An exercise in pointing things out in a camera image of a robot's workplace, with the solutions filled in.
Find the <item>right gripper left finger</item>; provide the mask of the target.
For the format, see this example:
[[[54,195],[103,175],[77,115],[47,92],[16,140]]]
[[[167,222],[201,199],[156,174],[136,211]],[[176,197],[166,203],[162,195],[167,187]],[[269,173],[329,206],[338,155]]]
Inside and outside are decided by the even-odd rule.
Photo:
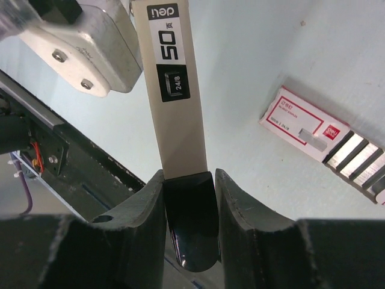
[[[161,171],[91,222],[73,215],[1,217],[2,288],[161,288]]]

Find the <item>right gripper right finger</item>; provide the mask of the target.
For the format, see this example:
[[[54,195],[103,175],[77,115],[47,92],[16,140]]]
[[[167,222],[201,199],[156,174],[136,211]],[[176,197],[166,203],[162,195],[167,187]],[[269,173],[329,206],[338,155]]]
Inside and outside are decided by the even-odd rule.
[[[291,220],[215,172],[226,288],[383,288],[384,221]]]

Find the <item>red white staple box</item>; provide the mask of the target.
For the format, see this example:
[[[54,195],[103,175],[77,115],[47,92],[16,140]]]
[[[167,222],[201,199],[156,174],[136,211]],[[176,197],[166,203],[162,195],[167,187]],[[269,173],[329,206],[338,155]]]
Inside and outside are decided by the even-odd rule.
[[[281,86],[259,123],[384,205],[384,148]]]

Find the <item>beige black stapler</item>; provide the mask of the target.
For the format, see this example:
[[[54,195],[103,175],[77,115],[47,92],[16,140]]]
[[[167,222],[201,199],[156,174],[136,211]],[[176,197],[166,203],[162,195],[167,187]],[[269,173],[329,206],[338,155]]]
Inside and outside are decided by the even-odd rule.
[[[133,1],[177,263],[190,272],[218,260],[219,217],[208,170],[188,1]]]

